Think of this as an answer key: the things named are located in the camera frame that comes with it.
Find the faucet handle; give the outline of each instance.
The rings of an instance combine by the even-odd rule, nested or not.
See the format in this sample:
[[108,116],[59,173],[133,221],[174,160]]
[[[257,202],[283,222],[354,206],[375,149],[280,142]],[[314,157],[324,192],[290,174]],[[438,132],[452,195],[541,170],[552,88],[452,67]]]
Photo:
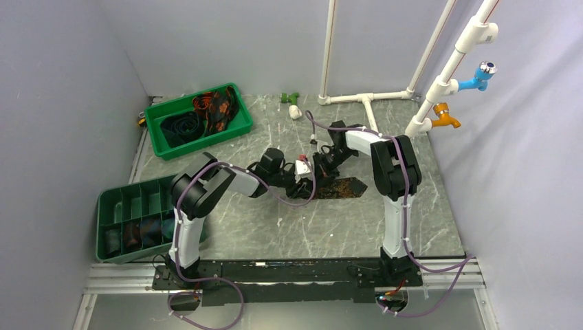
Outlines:
[[452,125],[456,129],[461,126],[461,123],[457,119],[450,116],[450,108],[447,103],[437,103],[433,107],[433,111],[439,119],[431,121],[432,127]]

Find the green valve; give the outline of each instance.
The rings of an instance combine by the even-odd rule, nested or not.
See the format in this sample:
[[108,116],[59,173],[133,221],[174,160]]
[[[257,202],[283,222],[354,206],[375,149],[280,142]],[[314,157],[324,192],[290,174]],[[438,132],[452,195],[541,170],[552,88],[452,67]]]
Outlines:
[[291,103],[291,105],[298,105],[298,97],[300,94],[298,92],[287,95],[286,93],[281,94],[282,103]]

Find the gray marble surface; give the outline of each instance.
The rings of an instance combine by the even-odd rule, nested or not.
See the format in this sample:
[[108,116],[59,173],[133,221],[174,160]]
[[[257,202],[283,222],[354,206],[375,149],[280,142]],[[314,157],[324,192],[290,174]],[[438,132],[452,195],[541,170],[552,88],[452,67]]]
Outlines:
[[[288,105],[278,96],[244,96],[254,121],[250,133],[205,148],[219,160],[239,166],[259,160],[269,146],[281,149],[287,160],[316,151],[309,143],[310,122],[303,116],[293,121]],[[300,109],[311,110],[314,118],[330,124],[344,120],[365,124],[368,120],[360,103],[320,106],[315,96],[301,96]],[[400,135],[417,111],[409,100],[372,103],[382,133]],[[330,142],[327,132],[317,130],[318,140]],[[423,181],[418,187],[411,219],[411,240],[417,256],[463,254],[459,235],[443,182],[426,135],[416,137],[413,146]],[[202,151],[164,161],[152,148],[145,155],[140,181],[179,172]],[[315,200],[302,208],[281,203],[269,193],[257,199],[227,192],[206,219],[207,241],[201,245],[205,259],[269,259],[341,256],[378,256],[384,235],[382,197],[373,182],[371,160],[352,157],[338,170],[341,177],[357,177],[368,185],[358,199]]]

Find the dark green compartment tray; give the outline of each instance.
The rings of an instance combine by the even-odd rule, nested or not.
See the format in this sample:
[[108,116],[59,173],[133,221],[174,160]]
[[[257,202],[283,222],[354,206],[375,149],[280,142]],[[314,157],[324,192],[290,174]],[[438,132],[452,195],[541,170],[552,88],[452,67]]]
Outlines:
[[[169,192],[174,175],[144,181],[128,186],[117,187],[101,193],[97,207],[97,243],[96,257],[108,263],[128,263],[130,261],[166,253],[170,249],[171,239],[162,237],[157,245],[127,251],[123,244],[123,231],[128,223],[139,224],[145,219],[168,219],[174,221]],[[105,232],[117,230],[120,235],[121,251],[117,255],[107,256],[105,249]]]
[[[239,112],[235,118],[229,123],[228,129],[224,132],[216,133],[211,136],[202,137],[196,141],[182,144],[175,148],[171,148],[166,142],[166,138],[160,129],[160,124],[168,116],[179,115],[193,110],[193,98],[197,97],[207,91],[214,91],[215,89],[224,89],[227,86],[233,86],[235,90],[236,99],[239,102]],[[173,158],[192,153],[207,146],[230,140],[237,136],[249,133],[253,125],[253,119],[243,102],[239,89],[233,83],[225,84],[215,88],[200,91],[191,95],[183,96],[176,100],[157,104],[149,107],[145,111],[146,123],[150,131],[150,138],[152,140],[152,147],[154,154],[161,157],[163,160],[171,160]]]

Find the white wall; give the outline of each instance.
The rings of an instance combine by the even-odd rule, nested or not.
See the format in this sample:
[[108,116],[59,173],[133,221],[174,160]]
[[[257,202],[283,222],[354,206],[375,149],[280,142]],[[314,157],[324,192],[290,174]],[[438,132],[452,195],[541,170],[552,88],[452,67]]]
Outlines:
[[[100,2],[150,95],[319,91],[327,0]],[[446,2],[338,0],[329,95],[406,87]]]
[[583,322],[581,13],[581,1],[501,1],[490,19],[498,40],[477,46],[454,78],[484,59],[498,73],[486,92],[444,98],[462,126],[430,133],[501,329]]
[[148,99],[96,1],[2,1],[0,40],[0,329],[71,329]]

